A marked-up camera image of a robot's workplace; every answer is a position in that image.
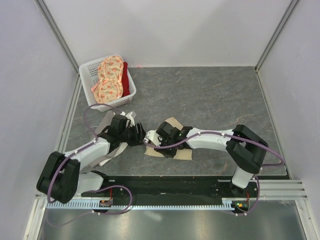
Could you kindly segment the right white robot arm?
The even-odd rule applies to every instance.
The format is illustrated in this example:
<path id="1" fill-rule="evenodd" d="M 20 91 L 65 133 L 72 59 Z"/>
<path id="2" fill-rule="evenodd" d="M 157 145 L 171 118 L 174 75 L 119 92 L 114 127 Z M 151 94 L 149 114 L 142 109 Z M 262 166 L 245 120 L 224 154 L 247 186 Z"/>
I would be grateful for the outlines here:
<path id="1" fill-rule="evenodd" d="M 164 121 L 156 130 L 146 134 L 147 143 L 166 157 L 173 158 L 178 150 L 211 149 L 228 153 L 237 168 L 229 191 L 235 197 L 242 196 L 252 177 L 260 172 L 268 143 L 242 124 L 228 130 L 203 130 L 192 126 L 182 129 Z"/>

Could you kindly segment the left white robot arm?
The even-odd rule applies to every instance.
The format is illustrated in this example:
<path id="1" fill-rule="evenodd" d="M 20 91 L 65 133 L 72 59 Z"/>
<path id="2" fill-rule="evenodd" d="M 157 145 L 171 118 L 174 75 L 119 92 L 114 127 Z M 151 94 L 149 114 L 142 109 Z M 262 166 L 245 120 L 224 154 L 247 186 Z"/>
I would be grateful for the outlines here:
<path id="1" fill-rule="evenodd" d="M 93 191 L 99 197 L 106 196 L 110 185 L 97 173 L 81 173 L 81 170 L 96 160 L 125 146 L 143 144 L 146 135 L 140 122 L 130 115 L 116 114 L 93 140 L 72 151 L 52 152 L 45 163 L 36 184 L 36 189 L 47 195 L 49 202 L 68 203 L 75 194 Z"/>

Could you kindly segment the beige cloth napkin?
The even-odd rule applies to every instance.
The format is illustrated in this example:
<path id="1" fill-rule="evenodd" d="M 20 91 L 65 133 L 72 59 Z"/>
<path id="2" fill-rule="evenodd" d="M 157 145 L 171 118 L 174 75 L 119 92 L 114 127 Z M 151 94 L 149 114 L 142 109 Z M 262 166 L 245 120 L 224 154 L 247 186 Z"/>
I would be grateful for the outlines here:
<path id="1" fill-rule="evenodd" d="M 183 125 L 178 122 L 174 117 L 166 119 L 160 126 L 157 128 L 156 133 L 159 134 L 163 139 L 176 139 L 180 132 L 185 129 Z M 184 150 L 184 158 L 171 158 L 175 160 L 192 160 L 192 150 L 189 147 L 186 147 Z M 145 155 L 151 157 L 164 158 L 164 156 L 154 150 L 154 148 L 146 146 L 144 152 Z"/>

